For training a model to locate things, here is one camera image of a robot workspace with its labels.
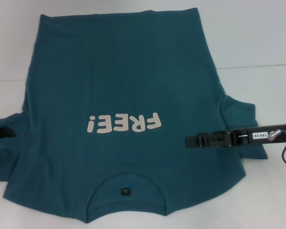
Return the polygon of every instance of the sticker label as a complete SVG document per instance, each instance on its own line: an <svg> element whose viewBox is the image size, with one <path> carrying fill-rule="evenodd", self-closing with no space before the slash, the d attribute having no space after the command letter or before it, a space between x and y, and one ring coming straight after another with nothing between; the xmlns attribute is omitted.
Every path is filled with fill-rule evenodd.
<svg viewBox="0 0 286 229"><path fill-rule="evenodd" d="M268 132L252 133L253 139L263 139L268 138Z"/></svg>

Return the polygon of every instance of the white lettering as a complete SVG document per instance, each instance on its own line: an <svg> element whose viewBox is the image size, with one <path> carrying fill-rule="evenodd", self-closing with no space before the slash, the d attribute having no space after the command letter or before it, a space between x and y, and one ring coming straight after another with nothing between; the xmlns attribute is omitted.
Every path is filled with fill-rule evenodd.
<svg viewBox="0 0 286 229"><path fill-rule="evenodd" d="M154 124L151 124L151 125L147 125L147 129L155 129L155 128L158 128L160 127L162 124L161 124L161 121L160 121L160 118L159 118L159 115L158 113L153 113L153 118L148 118L147 119L147 122L148 123L154 123Z"/></svg>
<svg viewBox="0 0 286 229"><path fill-rule="evenodd" d="M91 133L92 131L93 131L93 127L94 127L94 120L95 119L95 117L92 115L92 116L90 116L90 120L91 121L89 121L89 123L88 123L88 127L87 127L87 132L88 133Z"/></svg>
<svg viewBox="0 0 286 229"><path fill-rule="evenodd" d="M104 119L104 122L99 122L98 126L105 126L105 128L98 129L96 132L99 134L105 134L112 131L112 125L111 125L111 116L110 115L100 115L99 119Z"/></svg>
<svg viewBox="0 0 286 229"><path fill-rule="evenodd" d="M113 130L115 131L127 131L128 127L128 114L116 114L117 118L122 118L120 120L115 120L114 123L122 126L115 126Z"/></svg>
<svg viewBox="0 0 286 229"><path fill-rule="evenodd" d="M142 132L145 130L145 121L143 115L139 115L139 120L136 119L134 116L130 116L129 119L133 121L132 129L134 132Z"/></svg>

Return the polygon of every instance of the size tag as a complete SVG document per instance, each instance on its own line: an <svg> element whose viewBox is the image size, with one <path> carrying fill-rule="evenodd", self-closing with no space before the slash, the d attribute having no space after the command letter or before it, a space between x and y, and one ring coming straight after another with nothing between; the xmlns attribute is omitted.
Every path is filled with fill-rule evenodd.
<svg viewBox="0 0 286 229"><path fill-rule="evenodd" d="M122 188L122 196L130 196L130 188L124 187Z"/></svg>
<svg viewBox="0 0 286 229"><path fill-rule="evenodd" d="M252 133L253 139L263 139L268 138L268 132Z"/></svg>

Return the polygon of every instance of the white background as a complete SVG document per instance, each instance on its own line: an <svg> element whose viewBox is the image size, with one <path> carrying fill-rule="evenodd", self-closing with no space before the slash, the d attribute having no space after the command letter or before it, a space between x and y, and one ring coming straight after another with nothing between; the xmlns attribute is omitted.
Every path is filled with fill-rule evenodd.
<svg viewBox="0 0 286 229"><path fill-rule="evenodd" d="M40 14L193 7L226 93L256 104L260 125L286 124L286 0L0 0L0 118L21 111ZM247 176L231 190L167 217L119 212L84 224L9 202L0 182L0 229L286 229L283 147L266 145L269 159L243 160Z"/></svg>

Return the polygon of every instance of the teal t-shirt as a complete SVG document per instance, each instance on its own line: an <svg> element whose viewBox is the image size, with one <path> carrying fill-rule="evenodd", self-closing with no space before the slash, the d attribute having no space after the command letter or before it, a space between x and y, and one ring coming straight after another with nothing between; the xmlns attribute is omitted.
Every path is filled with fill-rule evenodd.
<svg viewBox="0 0 286 229"><path fill-rule="evenodd" d="M185 147L257 125L253 104L225 95L197 9L41 15L23 112L4 125L17 134L0 139L4 197L84 222L191 207L242 179L242 157L267 157Z"/></svg>

